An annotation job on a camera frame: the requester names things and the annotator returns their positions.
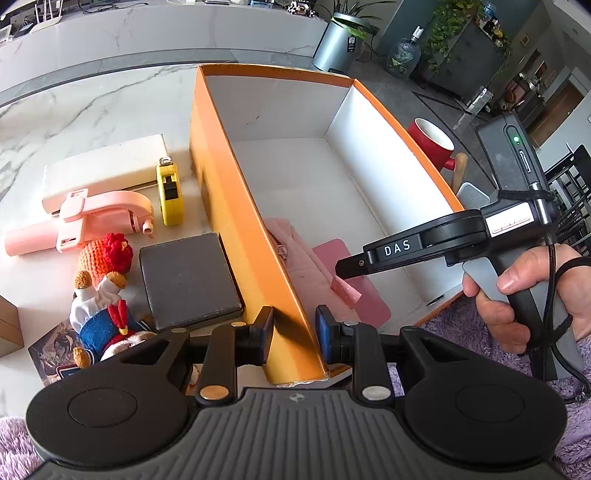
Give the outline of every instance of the marble countertop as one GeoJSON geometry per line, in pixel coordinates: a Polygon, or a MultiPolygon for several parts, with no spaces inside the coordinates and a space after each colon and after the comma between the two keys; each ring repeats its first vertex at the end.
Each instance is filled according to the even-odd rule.
{"type": "MultiPolygon", "coordinates": [[[[136,254],[122,296],[135,314],[148,313],[139,248],[210,231],[188,151],[195,75],[196,67],[186,65],[111,73],[61,85],[0,109],[0,236],[7,229],[47,218],[40,198],[46,164],[164,134],[169,155],[180,170],[186,219],[179,227],[166,228],[156,207],[154,239],[141,234],[128,237],[136,254]]],[[[154,187],[142,193],[158,205],[154,187]]],[[[0,295],[18,306],[25,342],[24,349],[0,358],[0,416],[23,416],[42,388],[27,348],[67,319],[76,270],[77,252],[46,250],[8,257],[0,249],[0,295]]],[[[241,384],[268,385],[261,368],[241,369],[241,384]]]]}
{"type": "Polygon", "coordinates": [[[0,105],[107,72],[242,61],[243,50],[312,57],[326,28],[320,18],[283,9],[202,1],[147,4],[121,3],[92,15],[74,11],[55,25],[0,46],[0,105]]]}

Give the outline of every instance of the plush toy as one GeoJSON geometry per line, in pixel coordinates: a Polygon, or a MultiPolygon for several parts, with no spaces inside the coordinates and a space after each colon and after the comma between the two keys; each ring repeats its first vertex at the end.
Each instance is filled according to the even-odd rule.
{"type": "Polygon", "coordinates": [[[92,284],[98,287],[108,272],[128,273],[133,256],[134,251],[124,235],[110,233],[85,245],[78,257],[78,269],[89,272],[92,284]]]}
{"type": "Polygon", "coordinates": [[[119,292],[126,281],[119,272],[109,272],[95,288],[90,273],[79,271],[74,278],[75,298],[70,324],[84,348],[74,348],[74,362],[86,368],[155,335],[134,320],[119,292]]]}

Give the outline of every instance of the wooden handle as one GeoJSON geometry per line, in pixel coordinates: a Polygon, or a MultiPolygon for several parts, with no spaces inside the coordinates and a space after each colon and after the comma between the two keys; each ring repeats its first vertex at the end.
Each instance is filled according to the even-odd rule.
{"type": "Polygon", "coordinates": [[[453,170],[452,177],[452,192],[454,194],[460,189],[462,181],[464,179],[464,172],[466,171],[466,165],[468,165],[468,155],[460,152],[456,155],[456,168],[453,170]]]}

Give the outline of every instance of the screw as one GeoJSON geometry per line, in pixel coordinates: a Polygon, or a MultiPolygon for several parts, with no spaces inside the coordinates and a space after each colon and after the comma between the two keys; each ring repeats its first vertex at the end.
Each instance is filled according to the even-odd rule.
{"type": "Polygon", "coordinates": [[[230,391],[223,385],[208,385],[199,391],[199,395],[205,400],[221,400],[229,394],[230,391]]]}
{"type": "Polygon", "coordinates": [[[365,387],[361,394],[369,401],[380,401],[386,400],[391,395],[388,388],[382,387],[381,385],[372,385],[365,387]]]}

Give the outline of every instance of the person's right hand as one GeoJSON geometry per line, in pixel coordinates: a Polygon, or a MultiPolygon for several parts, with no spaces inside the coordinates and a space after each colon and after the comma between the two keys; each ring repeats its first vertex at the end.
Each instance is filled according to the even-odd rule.
{"type": "MultiPolygon", "coordinates": [[[[568,245],[556,245],[556,269],[566,261],[580,257],[568,245]]],[[[521,254],[497,279],[499,292],[511,295],[536,283],[548,280],[548,247],[535,247],[521,254]]],[[[468,275],[464,274],[464,293],[476,297],[478,313],[485,321],[491,335],[498,340],[503,350],[523,353],[530,340],[530,330],[515,321],[515,312],[507,303],[490,300],[468,275]]],[[[591,267],[576,267],[568,270],[558,282],[557,294],[567,312],[573,316],[573,331],[577,340],[591,333],[591,267]]]]}

